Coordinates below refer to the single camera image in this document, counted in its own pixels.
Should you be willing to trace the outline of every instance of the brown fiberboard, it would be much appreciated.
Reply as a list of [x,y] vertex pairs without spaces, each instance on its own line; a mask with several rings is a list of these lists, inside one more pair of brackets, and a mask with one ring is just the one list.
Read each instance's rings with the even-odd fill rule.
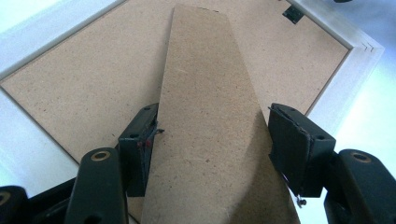
[[158,120],[142,223],[298,222],[224,14],[175,7]]
[[[259,103],[306,111],[347,50],[285,1],[126,1],[28,63],[1,86],[77,161],[114,147],[137,111],[160,100],[176,3],[217,10],[233,28]],[[129,201],[140,218],[141,199]]]

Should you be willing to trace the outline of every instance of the cardboard strip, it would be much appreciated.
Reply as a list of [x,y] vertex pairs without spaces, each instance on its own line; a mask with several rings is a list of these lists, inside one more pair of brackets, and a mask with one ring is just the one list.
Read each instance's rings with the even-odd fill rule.
[[175,7],[142,223],[297,223],[224,14]]

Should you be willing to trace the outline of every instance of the clamp jaw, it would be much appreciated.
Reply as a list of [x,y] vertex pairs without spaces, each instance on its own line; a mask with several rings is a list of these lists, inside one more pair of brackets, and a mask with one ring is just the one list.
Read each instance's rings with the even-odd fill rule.
[[270,159],[290,190],[320,197],[329,223],[396,222],[396,181],[382,162],[356,149],[334,152],[335,139],[294,108],[272,104]]

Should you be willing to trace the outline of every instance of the cardboard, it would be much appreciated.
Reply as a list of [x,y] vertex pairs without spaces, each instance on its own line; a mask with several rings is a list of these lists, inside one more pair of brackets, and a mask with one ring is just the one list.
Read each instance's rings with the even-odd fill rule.
[[[283,17],[290,6],[285,1],[136,0],[67,38],[1,86],[77,161],[95,148],[114,147],[137,111],[160,100],[176,3],[229,17],[265,117],[272,102],[306,111],[347,53],[308,18],[294,25]],[[137,219],[141,202],[129,200]]]
[[299,222],[224,14],[175,8],[158,120],[142,223]]

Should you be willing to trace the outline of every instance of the black plastic part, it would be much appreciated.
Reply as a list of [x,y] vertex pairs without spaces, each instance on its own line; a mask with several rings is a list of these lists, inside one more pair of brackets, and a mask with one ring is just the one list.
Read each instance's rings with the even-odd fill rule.
[[142,108],[119,138],[124,187],[128,197],[143,197],[149,180],[158,104]]
[[31,223],[64,223],[75,180],[75,178],[70,179],[31,198],[29,200]]
[[297,9],[297,7],[291,6],[283,12],[282,15],[293,22],[293,24],[297,24],[297,22],[304,16],[304,13]]
[[26,191],[17,186],[0,188],[0,224],[24,223],[29,218]]
[[320,197],[323,170],[332,158],[335,139],[292,107],[272,104],[270,109],[273,165],[294,195]]
[[78,169],[64,223],[127,223],[126,207],[119,152],[104,147],[87,153]]
[[378,158],[359,150],[345,149],[338,154],[335,172],[346,203],[339,198],[329,199],[332,207],[326,208],[325,204],[329,221],[333,217],[347,217],[341,207],[349,210],[350,223],[396,223],[396,181]]
[[345,2],[350,2],[352,0],[334,0],[335,3],[345,3]]
[[347,203],[336,163],[339,157],[337,153],[332,154],[332,159],[324,170],[324,188],[327,190],[324,208],[329,224],[347,224],[352,219],[350,208]]

